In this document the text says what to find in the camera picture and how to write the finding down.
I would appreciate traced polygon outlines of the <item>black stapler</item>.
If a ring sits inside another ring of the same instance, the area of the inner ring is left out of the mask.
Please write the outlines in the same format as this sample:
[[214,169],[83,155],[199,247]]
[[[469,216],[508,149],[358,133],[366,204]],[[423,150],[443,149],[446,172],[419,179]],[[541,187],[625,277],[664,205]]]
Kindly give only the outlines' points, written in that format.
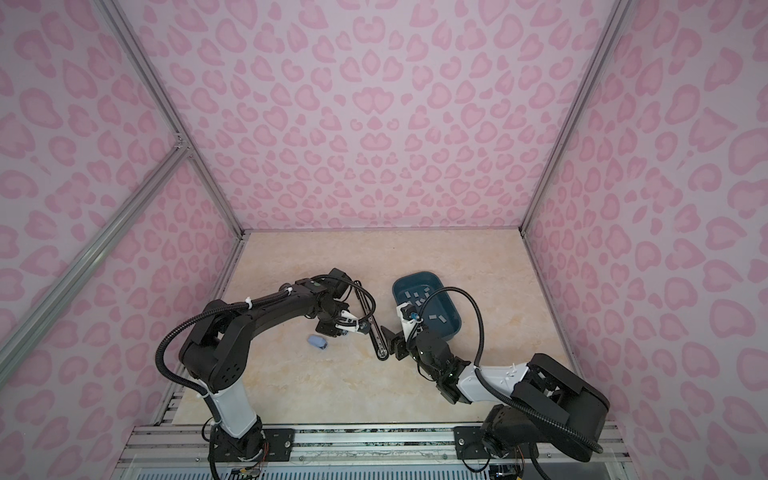
[[356,297],[360,303],[363,314],[368,317],[368,323],[370,327],[368,336],[372,342],[374,353],[379,361],[386,361],[389,358],[389,350],[381,329],[374,316],[375,308],[373,307],[373,304],[370,302],[368,297],[358,290],[356,290]]

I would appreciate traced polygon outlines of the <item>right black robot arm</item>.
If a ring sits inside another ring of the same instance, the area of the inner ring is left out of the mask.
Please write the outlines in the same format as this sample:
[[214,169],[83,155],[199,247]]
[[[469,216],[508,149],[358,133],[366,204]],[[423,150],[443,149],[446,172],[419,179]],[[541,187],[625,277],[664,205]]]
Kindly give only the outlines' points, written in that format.
[[413,359],[449,403],[494,404],[480,428],[481,445],[491,457],[537,443],[580,462],[603,451],[599,439],[610,402],[553,357],[536,353],[524,365],[477,366],[426,328],[384,329],[383,335],[389,353]]

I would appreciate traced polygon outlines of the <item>light blue mini stapler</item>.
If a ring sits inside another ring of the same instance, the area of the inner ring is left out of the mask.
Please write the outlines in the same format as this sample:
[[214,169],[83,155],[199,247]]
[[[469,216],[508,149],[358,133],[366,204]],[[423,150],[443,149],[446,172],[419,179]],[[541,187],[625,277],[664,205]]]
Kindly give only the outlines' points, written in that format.
[[310,335],[307,341],[310,345],[320,350],[325,350],[328,346],[327,340],[319,335]]

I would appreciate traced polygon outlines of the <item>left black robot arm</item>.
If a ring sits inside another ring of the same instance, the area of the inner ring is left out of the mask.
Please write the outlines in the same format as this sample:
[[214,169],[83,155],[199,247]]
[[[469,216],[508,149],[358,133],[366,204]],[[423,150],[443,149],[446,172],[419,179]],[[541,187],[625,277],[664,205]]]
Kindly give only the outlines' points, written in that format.
[[345,272],[333,269],[284,284],[260,298],[213,301],[180,325],[178,331],[189,335],[179,361],[191,376],[182,384],[200,395],[212,416],[209,461],[261,461],[267,456],[262,421],[242,382],[257,336],[299,317],[315,319],[325,335],[368,335],[375,311],[374,297]]

